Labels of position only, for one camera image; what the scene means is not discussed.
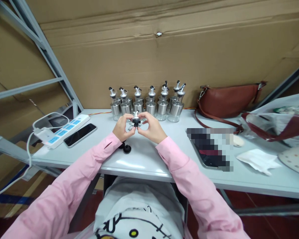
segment black phone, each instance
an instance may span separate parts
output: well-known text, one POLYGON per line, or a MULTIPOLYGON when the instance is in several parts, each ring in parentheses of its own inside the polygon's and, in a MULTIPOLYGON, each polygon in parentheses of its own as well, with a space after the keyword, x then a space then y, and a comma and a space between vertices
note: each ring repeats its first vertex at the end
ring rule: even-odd
POLYGON ((83 128, 79 129, 77 132, 75 132, 74 134, 72 134, 69 137, 67 137, 64 140, 64 142, 66 143, 66 145, 69 148, 71 148, 74 145, 76 145, 78 142, 80 142, 81 140, 83 140, 85 137, 87 137, 88 135, 90 135, 95 130, 97 130, 97 127, 94 124, 91 124, 91 123, 87 124, 83 128))

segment cardboard box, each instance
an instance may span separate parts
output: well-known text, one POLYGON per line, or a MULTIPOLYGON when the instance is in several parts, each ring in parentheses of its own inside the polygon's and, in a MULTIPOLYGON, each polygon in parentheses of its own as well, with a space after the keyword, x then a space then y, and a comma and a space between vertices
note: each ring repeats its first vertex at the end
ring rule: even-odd
MULTIPOLYGON (((0 92, 53 79, 34 42, 0 14, 0 92)), ((59 83, 0 100, 0 135, 10 139, 43 115, 69 102, 59 83)))
POLYGON ((267 80, 262 99, 299 67, 299 0, 28 4, 85 108, 109 108, 109 86, 146 97, 165 80, 186 82, 185 107, 201 85, 267 80))

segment white paper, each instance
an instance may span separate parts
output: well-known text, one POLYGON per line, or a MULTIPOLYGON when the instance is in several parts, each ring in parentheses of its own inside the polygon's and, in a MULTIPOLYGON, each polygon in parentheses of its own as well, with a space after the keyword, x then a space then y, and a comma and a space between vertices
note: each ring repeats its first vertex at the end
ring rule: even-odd
POLYGON ((275 162, 277 159, 276 155, 267 154, 260 149, 253 149, 244 152, 236 157, 238 160, 248 163, 255 170, 262 172, 268 176, 271 173, 268 171, 270 168, 279 168, 280 164, 275 162))

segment pink sleeve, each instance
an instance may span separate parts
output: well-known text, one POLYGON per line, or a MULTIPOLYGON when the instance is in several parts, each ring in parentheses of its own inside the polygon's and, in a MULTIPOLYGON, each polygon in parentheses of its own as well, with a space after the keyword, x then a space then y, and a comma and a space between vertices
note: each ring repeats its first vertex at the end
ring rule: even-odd
POLYGON ((111 133, 69 166, 21 213, 2 238, 60 238, 67 234, 102 162, 122 143, 111 133))
POLYGON ((193 209, 199 224, 199 238, 249 238, 241 219, 216 191, 212 181, 199 171, 197 164, 170 137, 156 149, 193 209))

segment white power strip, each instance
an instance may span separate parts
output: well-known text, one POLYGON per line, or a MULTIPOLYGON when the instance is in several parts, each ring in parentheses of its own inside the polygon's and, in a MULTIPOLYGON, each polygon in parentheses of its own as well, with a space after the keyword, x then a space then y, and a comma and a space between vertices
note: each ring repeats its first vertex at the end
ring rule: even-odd
POLYGON ((58 147, 65 138, 76 132, 82 125, 90 120, 88 115, 79 115, 71 122, 63 126, 57 132, 54 133, 54 137, 49 141, 43 141, 42 143, 47 145, 51 149, 58 147))

